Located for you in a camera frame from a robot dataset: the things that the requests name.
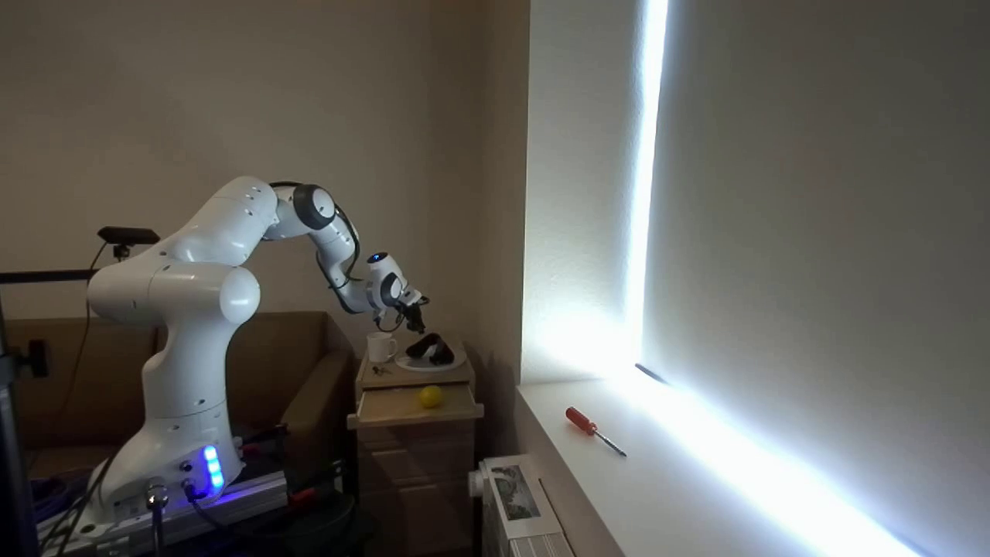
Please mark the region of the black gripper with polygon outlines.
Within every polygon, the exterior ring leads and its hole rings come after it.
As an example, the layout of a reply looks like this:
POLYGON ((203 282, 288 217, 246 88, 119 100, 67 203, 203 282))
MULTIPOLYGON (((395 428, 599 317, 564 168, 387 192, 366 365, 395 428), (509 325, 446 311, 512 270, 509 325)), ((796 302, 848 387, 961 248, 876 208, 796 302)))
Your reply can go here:
POLYGON ((407 330, 424 330, 424 305, 426 297, 421 292, 382 292, 377 302, 377 325, 385 328, 399 328, 406 325, 407 330))

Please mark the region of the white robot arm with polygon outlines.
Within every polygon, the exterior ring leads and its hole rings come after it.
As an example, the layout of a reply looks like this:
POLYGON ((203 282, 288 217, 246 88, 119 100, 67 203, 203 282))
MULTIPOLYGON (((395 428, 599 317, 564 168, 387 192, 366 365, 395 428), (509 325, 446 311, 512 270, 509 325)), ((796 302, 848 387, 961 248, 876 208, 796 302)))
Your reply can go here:
POLYGON ((143 255, 89 277, 103 317, 164 328, 164 347, 143 365, 143 428, 105 468, 103 510, 125 510, 152 480, 223 494, 246 469, 227 402, 227 353, 261 310, 249 260, 264 242, 309 238, 337 302, 374 325, 395 317, 421 330, 426 297, 387 255, 358 257, 358 233, 329 190, 237 176, 143 255))

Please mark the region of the robot base plate with lights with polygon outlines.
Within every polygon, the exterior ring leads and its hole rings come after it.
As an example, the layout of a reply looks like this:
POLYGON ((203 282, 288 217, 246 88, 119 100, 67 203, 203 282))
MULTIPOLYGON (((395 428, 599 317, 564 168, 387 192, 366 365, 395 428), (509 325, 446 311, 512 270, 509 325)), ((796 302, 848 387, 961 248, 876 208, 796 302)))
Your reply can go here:
POLYGON ((221 460, 216 444, 199 444, 174 463, 176 480, 140 480, 125 500, 108 503, 105 517, 99 517, 97 503, 108 468, 111 460, 99 463, 85 492, 38 526, 41 557, 164 554, 181 542, 231 533, 288 508, 281 469, 237 480, 221 460))

